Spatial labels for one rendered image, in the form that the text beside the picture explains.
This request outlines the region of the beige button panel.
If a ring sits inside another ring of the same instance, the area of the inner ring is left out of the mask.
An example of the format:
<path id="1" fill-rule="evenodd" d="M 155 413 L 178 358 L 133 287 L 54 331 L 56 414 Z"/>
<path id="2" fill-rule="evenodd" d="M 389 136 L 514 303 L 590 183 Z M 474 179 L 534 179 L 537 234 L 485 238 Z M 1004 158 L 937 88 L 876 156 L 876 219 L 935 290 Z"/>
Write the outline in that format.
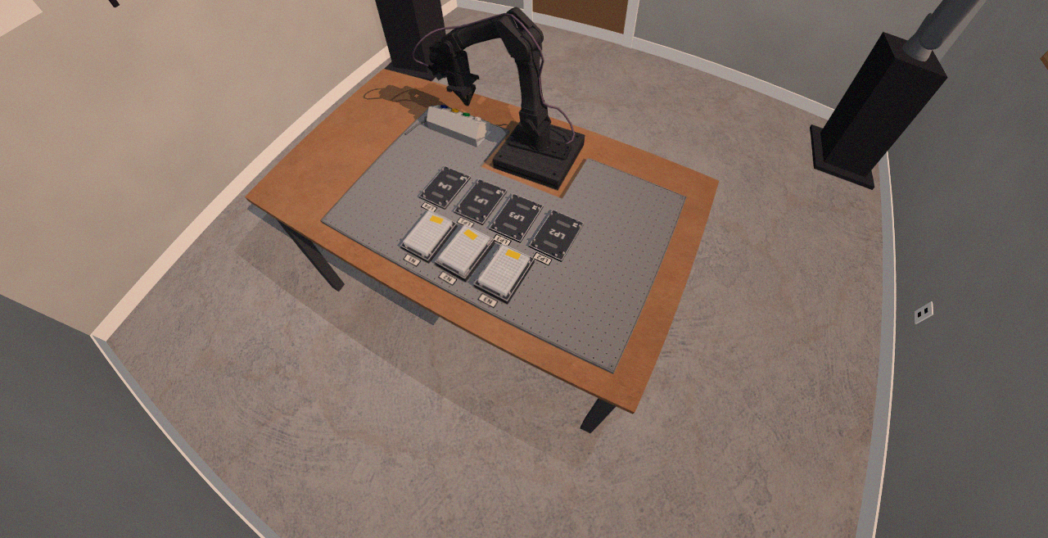
<path id="1" fill-rule="evenodd" d="M 474 117 L 470 113 L 449 108 L 446 105 L 438 105 L 429 106 L 429 113 L 427 113 L 424 121 L 430 130 L 443 133 L 449 138 L 462 139 L 462 142 L 466 142 L 468 145 L 478 147 L 492 133 L 488 131 L 490 121 Z M 414 130 L 414 128 L 424 123 L 424 121 L 420 121 L 420 123 L 409 129 L 409 131 Z M 409 131 L 403 134 L 407 135 Z"/>

